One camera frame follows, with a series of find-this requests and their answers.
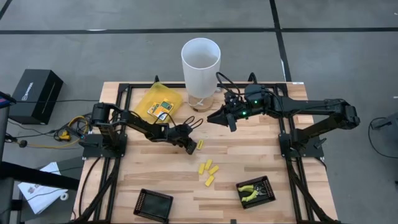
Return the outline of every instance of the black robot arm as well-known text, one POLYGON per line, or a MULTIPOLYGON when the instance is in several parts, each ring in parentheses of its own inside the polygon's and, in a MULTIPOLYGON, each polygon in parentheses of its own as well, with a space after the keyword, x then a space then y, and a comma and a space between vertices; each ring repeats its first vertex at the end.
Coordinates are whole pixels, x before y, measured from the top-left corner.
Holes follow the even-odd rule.
POLYGON ((328 116, 305 129, 292 130, 290 141, 293 147, 303 146, 309 139, 333 129, 353 129, 359 124, 355 107, 345 100, 293 100, 287 96, 277 96, 260 84, 248 85, 244 93, 227 91, 225 105, 209 115, 207 121, 229 126, 231 131, 235 131, 238 119, 248 119, 257 114, 267 114, 273 118, 289 118, 295 114, 328 116))
POLYGON ((91 115, 91 123, 99 128, 103 136, 103 142, 115 148, 120 142, 118 141, 119 133, 115 130, 117 126, 129 126, 144 134, 152 142, 168 142, 174 146, 184 147, 188 154, 192 154, 197 146, 196 142, 189 137, 193 129, 188 123, 179 124, 172 128, 168 123, 150 124, 135 112, 122 110, 114 104, 95 104, 91 115), (113 110, 113 115, 118 118, 113 122, 109 121, 111 110, 113 110))

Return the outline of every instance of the wire cutters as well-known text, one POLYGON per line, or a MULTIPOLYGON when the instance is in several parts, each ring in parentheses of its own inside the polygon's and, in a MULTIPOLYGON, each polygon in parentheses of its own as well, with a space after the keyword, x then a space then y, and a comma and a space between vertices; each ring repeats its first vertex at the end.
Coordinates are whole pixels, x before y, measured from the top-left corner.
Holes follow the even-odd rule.
POLYGON ((238 188, 239 192, 251 192, 248 197, 243 197, 242 202, 249 202, 257 197, 257 195, 265 195, 267 192, 264 190, 264 186, 261 184, 257 185, 245 185, 238 188))

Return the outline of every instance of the white plastic cup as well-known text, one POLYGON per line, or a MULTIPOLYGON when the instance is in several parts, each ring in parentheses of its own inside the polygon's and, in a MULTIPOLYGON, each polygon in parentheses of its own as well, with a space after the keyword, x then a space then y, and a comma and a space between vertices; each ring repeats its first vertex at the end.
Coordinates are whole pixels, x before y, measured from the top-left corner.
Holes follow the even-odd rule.
POLYGON ((188 41, 181 50, 182 68, 188 94, 195 98, 210 97, 217 88, 221 50, 206 38, 188 41))

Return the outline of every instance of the black plastic container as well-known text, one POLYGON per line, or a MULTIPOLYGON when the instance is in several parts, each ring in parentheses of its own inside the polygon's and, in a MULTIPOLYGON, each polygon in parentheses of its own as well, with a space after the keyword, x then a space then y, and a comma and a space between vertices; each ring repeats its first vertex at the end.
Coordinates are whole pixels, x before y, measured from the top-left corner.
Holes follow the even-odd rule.
POLYGON ((272 191, 272 187, 271 187, 271 184, 269 183, 267 176, 259 177, 256 179, 238 183, 238 184, 236 184, 236 191, 238 191, 239 199, 240 199, 240 201, 242 203, 242 207, 244 209, 251 208, 251 207, 254 207, 257 205, 261 205, 263 203, 272 202, 272 201, 276 200, 274 192, 272 191), (265 195, 257 195, 257 197, 251 201, 242 202, 242 198, 250 196, 251 193, 250 192, 240 192, 240 191, 238 191, 238 188, 243 187, 245 185, 251 185, 251 184, 263 185, 265 187, 265 190, 267 193, 265 195))
POLYGON ((173 197, 151 190, 141 189, 134 214, 161 223, 169 222, 173 197))

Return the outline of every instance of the small yellow block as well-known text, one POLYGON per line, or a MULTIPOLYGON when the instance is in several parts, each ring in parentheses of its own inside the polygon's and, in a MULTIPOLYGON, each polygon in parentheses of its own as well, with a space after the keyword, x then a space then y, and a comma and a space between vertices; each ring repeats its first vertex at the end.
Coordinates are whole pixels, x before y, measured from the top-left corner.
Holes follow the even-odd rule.
POLYGON ((205 166, 205 170, 209 170, 209 168, 210 168, 212 162, 213 162, 212 159, 208 159, 208 160, 207 160, 206 166, 205 166))
POLYGON ((212 183, 213 180, 214 180, 214 176, 213 175, 209 176, 209 179, 206 180, 205 185, 207 187, 210 186, 210 184, 212 183))
POLYGON ((215 172, 217 172, 218 171, 218 165, 215 165, 213 168, 211 168, 210 170, 209 170, 209 174, 210 175, 213 175, 215 172))
POLYGON ((199 140, 197 144, 197 149, 200 150, 203 147, 203 140, 199 140))
POLYGON ((202 175, 202 174, 203 174, 203 171, 205 171, 205 164, 200 164, 200 167, 199 167, 199 174, 202 175))

